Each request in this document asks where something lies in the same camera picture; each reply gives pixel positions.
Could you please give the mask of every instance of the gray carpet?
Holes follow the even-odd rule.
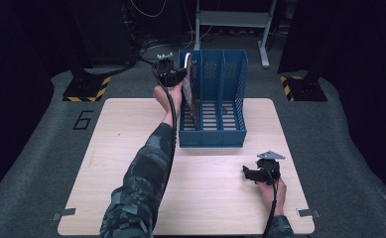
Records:
[[[328,102],[290,102],[277,74],[285,36],[271,46],[271,67],[263,69],[256,37],[213,39],[202,49],[243,49],[249,58],[246,97],[274,101],[301,183],[315,218],[311,237],[386,237],[386,187],[370,169],[349,138],[339,95],[326,80],[320,84]],[[174,46],[149,49],[144,58],[172,52]],[[95,68],[93,72],[115,69]],[[304,75],[291,72],[288,75]],[[71,81],[63,72],[52,81],[55,95],[31,140],[0,184],[0,237],[60,237],[53,214],[66,204],[79,166],[107,98],[152,97],[156,84],[151,67],[138,61],[111,77],[98,102],[65,102]],[[72,130],[79,114],[90,117],[86,130]]]

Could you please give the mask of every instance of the black stand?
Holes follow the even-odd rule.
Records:
[[[131,66],[132,64],[127,64],[120,69],[101,74],[92,74],[84,71],[84,69],[72,70],[72,81],[64,92],[63,97],[97,98],[99,96],[100,91],[103,89],[106,78],[123,72]]]
[[[344,1],[338,10],[333,22],[331,23],[324,41],[317,52],[314,61],[309,68],[307,75],[301,77],[282,77],[285,93],[289,100],[293,101],[327,101],[322,88],[319,85],[319,78],[328,64],[328,60],[338,46],[340,40],[340,30],[343,27],[345,18],[353,5]]]
[[[281,80],[291,101],[327,101],[317,80],[306,77],[282,77]]]

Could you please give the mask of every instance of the yellow black hazard tape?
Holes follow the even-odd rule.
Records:
[[[293,76],[293,79],[303,79],[302,77],[299,76]],[[283,89],[285,90],[286,97],[288,98],[289,101],[294,101],[294,95],[292,95],[291,88],[289,87],[288,84],[288,78],[285,76],[280,77],[280,81],[282,82]]]
[[[106,87],[108,86],[108,83],[110,80],[111,80],[110,77],[107,77],[103,80],[102,84],[100,85],[99,91],[94,97],[63,97],[63,101],[73,101],[73,102],[100,101],[103,94],[105,94]]]

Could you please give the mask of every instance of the table leg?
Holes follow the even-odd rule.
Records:
[[[261,41],[258,41],[258,48],[260,50],[261,63],[264,68],[270,67],[269,59],[267,57],[266,45],[267,45],[267,37],[270,32],[270,26],[274,15],[274,8],[276,6],[276,2],[277,0],[273,0],[270,5],[270,11],[268,12],[267,20],[266,20],[266,27],[264,28],[263,39]]]
[[[200,42],[199,42],[199,0],[196,0],[196,9],[195,9],[195,44],[193,49],[199,51]]]

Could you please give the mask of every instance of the black cable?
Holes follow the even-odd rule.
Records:
[[[149,65],[153,66],[153,63],[152,63],[152,62],[150,62],[150,61],[144,59],[142,56],[137,55],[137,58],[138,58],[138,60],[141,60],[141,61],[146,62],[146,63],[148,63]]]
[[[266,238],[270,232],[270,228],[272,226],[272,223],[273,223],[273,218],[274,218],[274,211],[276,209],[276,205],[277,205],[277,188],[276,188],[276,184],[279,185],[279,181],[278,180],[274,180],[272,175],[270,174],[270,172],[263,167],[264,170],[266,170],[268,172],[268,175],[270,177],[270,183],[272,184],[273,186],[273,202],[272,202],[272,206],[271,206],[271,209],[270,209],[270,215],[269,215],[269,218],[267,219],[267,223],[266,223],[266,228],[264,229],[264,233],[263,233],[263,238]]]
[[[165,188],[164,188],[164,193],[165,193],[165,190],[166,190],[166,187],[167,187],[167,184],[168,184],[168,181],[169,181],[169,177],[171,175],[172,164],[174,162],[175,148],[177,146],[177,119],[178,119],[178,116],[177,116],[177,111],[175,110],[174,100],[173,100],[173,98],[171,96],[171,93],[169,93],[168,88],[165,87],[162,84],[162,82],[159,79],[159,76],[156,73],[155,69],[156,69],[156,64],[153,63],[152,64],[152,72],[155,75],[155,78],[158,81],[158,84],[164,89],[164,91],[165,91],[165,93],[166,93],[166,95],[168,97],[169,104],[171,105],[172,123],[173,123],[173,127],[172,127],[172,130],[173,130],[173,145],[172,145],[172,151],[171,151],[171,163],[170,163],[170,166],[169,166],[168,177],[166,179],[166,184],[165,184]]]

